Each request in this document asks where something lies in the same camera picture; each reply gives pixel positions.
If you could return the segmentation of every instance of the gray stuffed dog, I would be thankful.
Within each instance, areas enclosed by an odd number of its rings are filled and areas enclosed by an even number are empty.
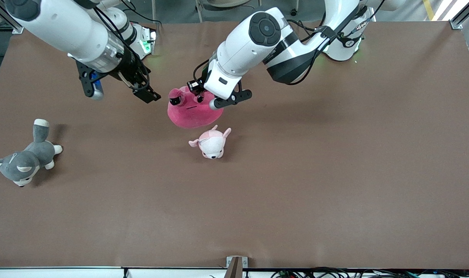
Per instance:
[[[48,135],[49,122],[43,119],[35,120],[34,141],[23,151],[0,158],[1,173],[19,187],[24,187],[32,181],[32,177],[41,167],[52,169],[54,167],[53,157],[55,154],[61,153],[63,147],[46,141]]]

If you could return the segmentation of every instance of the small pink stuffed animal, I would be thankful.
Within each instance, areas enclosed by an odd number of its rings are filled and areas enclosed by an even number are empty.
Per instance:
[[[227,136],[231,133],[231,128],[226,129],[224,133],[216,129],[217,125],[211,130],[203,132],[199,139],[189,141],[188,143],[193,148],[199,147],[205,158],[221,158],[224,154],[224,144],[226,144]]]

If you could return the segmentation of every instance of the plush toy eye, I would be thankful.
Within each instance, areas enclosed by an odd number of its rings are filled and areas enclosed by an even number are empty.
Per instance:
[[[181,103],[181,96],[175,97],[175,98],[170,98],[169,102],[171,102],[172,105],[178,105]]]

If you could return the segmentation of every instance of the plush toy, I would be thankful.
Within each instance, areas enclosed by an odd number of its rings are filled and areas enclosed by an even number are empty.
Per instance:
[[[54,167],[52,158],[63,151],[60,145],[46,141],[49,135],[49,123],[46,120],[35,120],[33,134],[34,141],[23,151],[0,158],[1,173],[19,187],[31,182],[40,167],[46,169]]]
[[[215,96],[209,91],[195,96],[187,86],[169,92],[168,116],[178,127],[193,129],[210,125],[221,115],[223,109],[212,110],[208,103]]]
[[[221,158],[224,155],[224,144],[226,144],[227,136],[231,133],[231,128],[226,129],[224,133],[216,129],[217,125],[211,130],[203,132],[199,139],[188,143],[193,148],[199,147],[205,158]]]

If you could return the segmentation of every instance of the pink plush toy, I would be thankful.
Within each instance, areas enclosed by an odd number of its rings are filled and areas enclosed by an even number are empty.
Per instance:
[[[224,134],[216,129],[217,125],[211,130],[203,132],[199,139],[189,141],[188,143],[193,148],[199,147],[205,158],[221,158],[224,154],[224,144],[226,144],[227,136],[231,133],[231,128],[226,129]]]
[[[223,109],[212,110],[208,103],[215,96],[209,91],[195,96],[187,86],[169,92],[168,116],[178,127],[193,129],[210,125],[221,115]]]

